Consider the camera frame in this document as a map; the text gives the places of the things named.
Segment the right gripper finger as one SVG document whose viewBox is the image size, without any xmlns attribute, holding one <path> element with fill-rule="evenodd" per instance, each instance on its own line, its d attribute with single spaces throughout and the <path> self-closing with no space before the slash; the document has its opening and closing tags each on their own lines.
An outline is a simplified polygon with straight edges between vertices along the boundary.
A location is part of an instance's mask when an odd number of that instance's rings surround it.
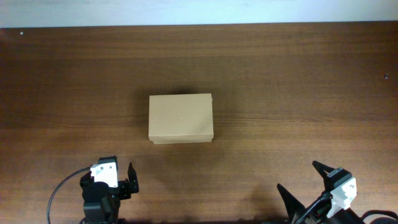
<svg viewBox="0 0 398 224">
<path fill-rule="evenodd" d="M 304 211 L 304 205 L 299 202 L 284 186 L 277 184 L 277 190 L 284 201 L 284 205 L 291 223 L 300 218 Z"/>
<path fill-rule="evenodd" d="M 329 167 L 327 165 L 324 165 L 318 161 L 313 161 L 312 166 L 317 170 L 317 172 L 321 175 L 323 179 L 323 183 L 325 186 L 325 190 L 331 190 L 333 188 L 333 182 L 330 177 L 328 177 L 328 174 L 330 172 L 333 172 L 335 168 Z"/>
</svg>

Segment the cardboard box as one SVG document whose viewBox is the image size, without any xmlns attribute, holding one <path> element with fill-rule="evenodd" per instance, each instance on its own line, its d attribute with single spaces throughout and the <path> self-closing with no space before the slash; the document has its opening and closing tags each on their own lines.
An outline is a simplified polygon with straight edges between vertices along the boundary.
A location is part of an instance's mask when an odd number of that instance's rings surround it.
<svg viewBox="0 0 398 224">
<path fill-rule="evenodd" d="M 150 96 L 148 137 L 154 144 L 211 142 L 214 138 L 212 95 Z"/>
</svg>

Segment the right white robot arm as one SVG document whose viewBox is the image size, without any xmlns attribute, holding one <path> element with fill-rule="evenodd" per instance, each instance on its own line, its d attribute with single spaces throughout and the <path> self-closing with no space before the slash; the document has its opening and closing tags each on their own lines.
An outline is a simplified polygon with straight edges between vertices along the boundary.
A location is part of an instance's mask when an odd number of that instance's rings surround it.
<svg viewBox="0 0 398 224">
<path fill-rule="evenodd" d="M 285 187 L 277 184 L 284 201 L 289 222 L 292 224 L 365 224 L 366 219 L 375 216 L 371 223 L 397 223 L 397 214 L 387 210 L 369 210 L 357 215 L 351 204 L 357 196 L 356 179 L 342 167 L 329 167 L 318 161 L 312 166 L 321 175 L 324 191 L 308 207 L 299 202 Z"/>
</svg>

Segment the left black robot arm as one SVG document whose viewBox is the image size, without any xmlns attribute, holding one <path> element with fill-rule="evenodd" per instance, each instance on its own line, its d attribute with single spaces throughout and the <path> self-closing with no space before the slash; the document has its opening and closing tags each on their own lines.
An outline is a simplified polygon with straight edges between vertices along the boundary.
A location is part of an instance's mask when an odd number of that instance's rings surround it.
<svg viewBox="0 0 398 224">
<path fill-rule="evenodd" d="M 118 179 L 118 169 L 116 156 L 101 157 L 81 177 L 85 214 L 83 223 L 127 223 L 125 218 L 119 217 L 121 201 L 138 193 L 139 183 L 132 164 L 129 164 L 127 178 L 124 180 Z"/>
</svg>

